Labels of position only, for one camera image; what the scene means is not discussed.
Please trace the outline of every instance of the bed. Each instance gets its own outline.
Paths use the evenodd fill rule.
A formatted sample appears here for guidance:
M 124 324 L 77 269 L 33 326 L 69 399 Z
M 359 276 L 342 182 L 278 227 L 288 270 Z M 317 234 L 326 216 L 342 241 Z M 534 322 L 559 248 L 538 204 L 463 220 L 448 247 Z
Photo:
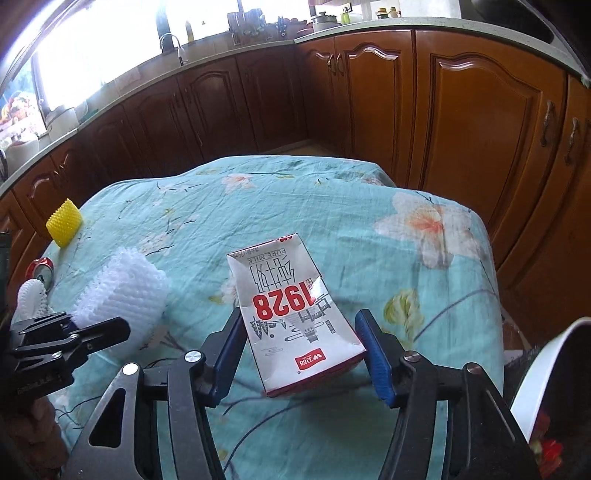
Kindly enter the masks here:
M 502 388 L 502 334 L 486 229 L 471 210 L 399 189 L 371 163 L 286 155 L 228 157 L 176 177 L 123 181 L 83 207 L 84 224 L 56 266 L 51 307 L 71 311 L 119 247 L 137 248 L 171 281 L 161 325 L 129 360 L 164 365 L 219 330 L 236 302 L 226 254 L 297 232 L 351 322 L 369 308 L 382 329 L 431 362 L 480 363 Z M 97 353 L 51 396 L 66 442 L 122 364 Z M 266 398 L 246 348 L 230 394 L 209 410 L 229 479 L 375 479 L 397 418 L 363 363 L 320 388 Z M 165 409 L 158 406 L 166 444 Z M 445 405 L 437 411 L 429 478 L 439 478 Z M 170 449 L 164 478 L 174 478 Z

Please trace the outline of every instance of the countertop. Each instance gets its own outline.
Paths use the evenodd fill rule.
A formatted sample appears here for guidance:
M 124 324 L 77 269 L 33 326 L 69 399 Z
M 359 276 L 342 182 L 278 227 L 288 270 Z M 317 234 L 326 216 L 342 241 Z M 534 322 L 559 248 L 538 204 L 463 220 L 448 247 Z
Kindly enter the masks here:
M 188 69 L 192 69 L 199 65 L 208 63 L 210 61 L 219 60 L 225 57 L 230 57 L 233 55 L 238 55 L 247 51 L 254 51 L 254 50 L 262 50 L 263 48 L 271 48 L 271 47 L 280 47 L 284 45 L 293 45 L 293 44 L 300 44 L 303 42 L 307 42 L 310 40 L 316 40 L 318 38 L 329 37 L 331 35 L 339 35 L 344 33 L 353 33 L 358 31 L 366 31 L 366 30 L 380 30 L 380 29 L 410 29 L 410 28 L 418 28 L 418 29 L 435 29 L 435 30 L 453 30 L 453 31 L 461 31 L 461 32 L 468 32 L 468 33 L 476 33 L 479 35 L 484 35 L 487 37 L 497 38 L 504 42 L 514 44 L 516 46 L 520 46 L 526 50 L 533 51 L 541 56 L 547 58 L 549 61 L 558 64 L 559 66 L 566 68 L 569 70 L 570 73 L 578 75 L 581 77 L 583 83 L 586 85 L 589 84 L 589 78 L 586 77 L 582 68 L 579 66 L 578 62 L 567 52 L 560 50 L 559 48 L 553 47 L 537 38 L 530 37 L 529 35 L 525 35 L 515 30 L 511 30 L 505 27 L 498 27 L 496 25 L 491 25 L 483 22 L 476 22 L 472 20 L 462 20 L 458 18 L 439 18 L 439 17 L 403 17 L 403 18 L 389 18 L 387 20 L 372 20 L 367 22 L 359 22 L 353 23 L 349 25 L 342 25 L 340 27 L 329 28 L 327 30 L 323 30 L 320 32 L 312 33 L 310 35 L 306 35 L 305 37 L 298 38 L 296 40 L 283 40 L 283 41 L 274 41 L 269 43 L 261 43 L 257 45 L 250 45 L 241 48 L 234 48 L 232 50 L 228 50 L 222 53 L 218 53 L 215 55 L 210 55 L 208 57 L 204 57 L 199 60 L 191 61 L 185 64 L 182 67 L 178 67 L 176 69 L 170 70 L 167 73 L 164 73 L 156 78 L 153 78 L 142 85 L 136 87 L 135 89 L 131 90 L 130 92 L 122 95 L 121 97 L 117 98 L 117 100 L 111 102 L 106 107 L 102 108 L 94 114 L 91 118 L 81 124 L 77 129 L 72 130 L 68 134 L 64 135 L 63 137 L 59 138 L 55 142 L 52 142 L 48 146 L 46 146 L 43 150 L 41 150 L 37 155 L 35 155 L 31 160 L 27 161 L 24 165 L 22 165 L 14 174 L 12 174 L 7 181 L 5 181 L 0 186 L 0 197 L 2 197 L 14 183 L 24 175 L 33 165 L 35 165 L 38 161 L 40 161 L 43 157 L 45 157 L 48 153 L 50 153 L 54 148 L 58 147 L 60 144 L 64 143 L 69 138 L 73 137 L 78 131 L 86 128 L 89 124 L 91 124 L 96 118 L 100 117 L 101 114 L 105 113 L 110 108 L 113 108 L 115 105 L 125 101 L 129 97 L 135 95 L 136 93 L 142 91 L 143 89 L 158 83 L 166 78 L 174 76 L 180 72 L 183 72 Z

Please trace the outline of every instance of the cabinet handle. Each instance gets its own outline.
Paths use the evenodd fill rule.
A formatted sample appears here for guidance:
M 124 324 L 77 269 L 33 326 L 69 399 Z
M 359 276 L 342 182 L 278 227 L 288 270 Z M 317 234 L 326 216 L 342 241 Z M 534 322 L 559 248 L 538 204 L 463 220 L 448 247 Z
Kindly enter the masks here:
M 197 130 L 195 130 L 195 135 L 197 136 L 197 141 L 199 142 L 199 147 L 203 148 L 203 142 L 201 141 L 201 136 L 199 135 L 199 132 Z
M 342 65 L 343 62 L 344 62 L 343 54 L 339 53 L 336 57 L 336 68 L 339 71 L 339 73 L 344 77 L 345 76 L 345 66 Z
M 546 114 L 544 115 L 544 126 L 542 128 L 542 138 L 540 138 L 540 145 L 542 145 L 542 147 L 545 147 L 546 145 L 548 145 L 548 142 L 546 141 L 546 132 L 548 130 L 548 125 L 550 124 L 550 115 L 552 114 L 552 110 L 554 110 L 554 104 L 552 103 L 552 100 L 548 100 L 546 102 Z
M 564 163 L 566 163 L 567 165 L 570 165 L 572 163 L 572 160 L 570 158 L 570 151 L 573 149 L 574 136 L 577 134 L 578 131 L 579 131 L 579 119 L 575 117 L 575 118 L 573 118 L 573 130 L 569 136 L 569 147 L 566 149 L 566 155 L 564 156 Z
M 53 171 L 53 181 L 59 188 L 63 186 L 63 182 L 61 181 L 60 174 L 57 172 L 57 170 Z
M 333 63 L 335 56 L 331 53 L 329 57 L 329 61 L 326 62 L 326 66 L 329 68 L 329 71 L 332 72 L 333 75 L 336 75 L 336 65 Z

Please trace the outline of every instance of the white milk carton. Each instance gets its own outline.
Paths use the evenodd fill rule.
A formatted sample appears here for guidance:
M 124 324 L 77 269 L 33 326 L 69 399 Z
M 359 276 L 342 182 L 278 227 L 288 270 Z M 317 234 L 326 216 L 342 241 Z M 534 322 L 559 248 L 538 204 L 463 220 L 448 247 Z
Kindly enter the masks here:
M 297 233 L 231 253 L 228 264 L 269 397 L 307 388 L 362 359 L 365 348 Z

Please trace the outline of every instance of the cabinet door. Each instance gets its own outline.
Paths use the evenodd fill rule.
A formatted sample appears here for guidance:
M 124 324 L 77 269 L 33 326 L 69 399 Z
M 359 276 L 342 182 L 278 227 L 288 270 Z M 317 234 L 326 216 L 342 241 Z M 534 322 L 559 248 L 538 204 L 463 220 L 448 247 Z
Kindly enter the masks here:
M 414 113 L 410 30 L 335 37 L 345 155 L 377 163 L 407 184 Z
M 174 77 L 142 90 L 123 107 L 153 175 L 178 175 L 201 165 L 203 157 Z
M 125 111 L 116 105 L 80 132 L 85 151 L 106 172 L 109 184 L 150 177 Z
M 18 289 L 21 288 L 23 283 L 25 283 L 27 268 L 33 260 L 36 260 L 43 255 L 43 252 L 49 243 L 50 241 L 47 238 L 34 232 L 33 237 L 19 258 L 14 257 L 13 259 L 13 251 L 11 250 L 11 264 L 14 265 L 14 271 L 8 281 L 7 288 L 8 304 L 11 307 L 17 306 Z
M 469 35 L 417 31 L 409 186 L 473 209 L 500 265 L 550 171 L 566 74 L 535 55 Z
M 78 208 L 107 185 L 104 172 L 81 149 L 78 139 L 72 138 L 51 152 L 65 195 Z
M 294 46 L 250 51 L 237 60 L 259 151 L 304 140 L 306 120 Z
M 591 92 L 569 79 L 556 160 L 519 240 L 498 270 L 504 307 L 530 342 L 591 312 Z
M 12 188 L 19 205 L 40 235 L 51 239 L 45 224 L 66 200 L 63 178 L 48 155 L 25 173 Z
M 18 261 L 35 233 L 13 192 L 7 192 L 0 199 L 0 231 L 12 234 L 9 273 L 9 277 L 12 277 Z
M 344 153 L 335 93 L 336 55 L 332 37 L 295 46 L 304 93 L 309 138 L 336 154 Z
M 187 70 L 177 80 L 205 161 L 256 153 L 234 58 Z

